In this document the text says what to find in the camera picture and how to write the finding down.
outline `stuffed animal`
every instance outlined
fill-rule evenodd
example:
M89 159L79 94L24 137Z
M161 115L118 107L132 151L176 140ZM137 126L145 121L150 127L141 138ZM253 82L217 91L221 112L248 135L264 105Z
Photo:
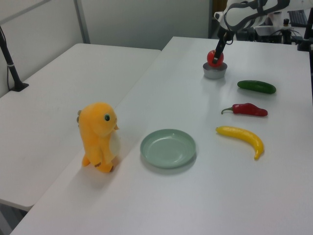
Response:
M113 108L102 102L90 104L78 112L77 122L85 149L82 165L91 163L97 170L110 172L112 160L120 150Z

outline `plush toy foot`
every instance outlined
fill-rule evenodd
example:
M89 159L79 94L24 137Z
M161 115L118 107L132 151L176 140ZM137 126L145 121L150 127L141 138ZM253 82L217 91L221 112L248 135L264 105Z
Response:
M104 172L104 173L109 173L113 168L113 164L112 163L109 163L109 164L101 164L100 166L96 167L97 170L100 170L101 172Z
M90 161L85 155L82 160L82 166L88 166L89 164L90 164Z

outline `ceramic plate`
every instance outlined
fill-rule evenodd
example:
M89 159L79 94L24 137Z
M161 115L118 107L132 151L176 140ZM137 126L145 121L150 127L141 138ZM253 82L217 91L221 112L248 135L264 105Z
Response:
M196 144L187 133L165 129L149 134L140 145L141 155L150 164L174 168L187 163L196 153Z

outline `red tomato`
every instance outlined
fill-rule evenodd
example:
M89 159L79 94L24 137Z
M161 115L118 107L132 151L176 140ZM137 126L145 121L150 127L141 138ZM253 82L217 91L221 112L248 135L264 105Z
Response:
M218 67L218 66L221 66L221 64L222 64L223 61L224 61L224 54L221 53L221 56L220 56L220 58L217 60L217 63L216 63L216 64L213 63L214 55L215 55L215 50L210 51L210 52L208 53L208 55L207 55L207 58L206 58L206 59L207 59L207 62L208 62L208 64L209 64L209 66L211 66L211 67Z

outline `toy cucumber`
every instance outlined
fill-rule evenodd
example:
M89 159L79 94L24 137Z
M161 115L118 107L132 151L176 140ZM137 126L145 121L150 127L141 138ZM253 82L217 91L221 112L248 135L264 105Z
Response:
M274 94L276 88L266 82L256 81L256 80L245 80L237 83L238 87L246 90L251 90L255 92L262 92L267 94Z

